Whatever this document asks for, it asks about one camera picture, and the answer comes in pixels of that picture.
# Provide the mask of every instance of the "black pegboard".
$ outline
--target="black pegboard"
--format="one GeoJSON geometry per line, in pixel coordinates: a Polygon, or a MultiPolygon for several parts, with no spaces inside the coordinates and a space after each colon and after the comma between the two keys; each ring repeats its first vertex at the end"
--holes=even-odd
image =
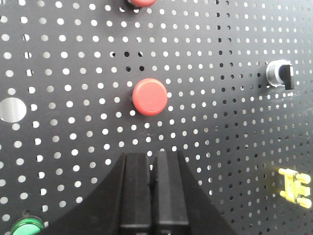
{"type": "Polygon", "coordinates": [[[6,0],[0,100],[21,99],[27,114],[0,122],[0,233],[23,211],[55,221],[121,152],[184,150],[238,234],[312,234],[312,210],[279,196],[278,175],[312,173],[312,6],[159,0],[133,11],[122,0],[6,0]],[[267,83],[266,62],[277,59],[294,66],[291,92],[267,83]],[[149,118],[130,101],[147,77],[169,92],[166,110],[149,118]]]}

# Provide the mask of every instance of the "red push button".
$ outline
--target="red push button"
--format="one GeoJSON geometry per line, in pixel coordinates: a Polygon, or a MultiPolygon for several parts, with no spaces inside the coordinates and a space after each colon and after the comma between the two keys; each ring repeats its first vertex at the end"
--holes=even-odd
{"type": "Polygon", "coordinates": [[[139,7],[149,7],[155,4],[157,0],[130,0],[130,2],[139,7]]]}
{"type": "Polygon", "coordinates": [[[146,78],[138,82],[133,91],[135,108],[143,115],[155,116],[167,105],[165,86],[154,78],[146,78]]]}

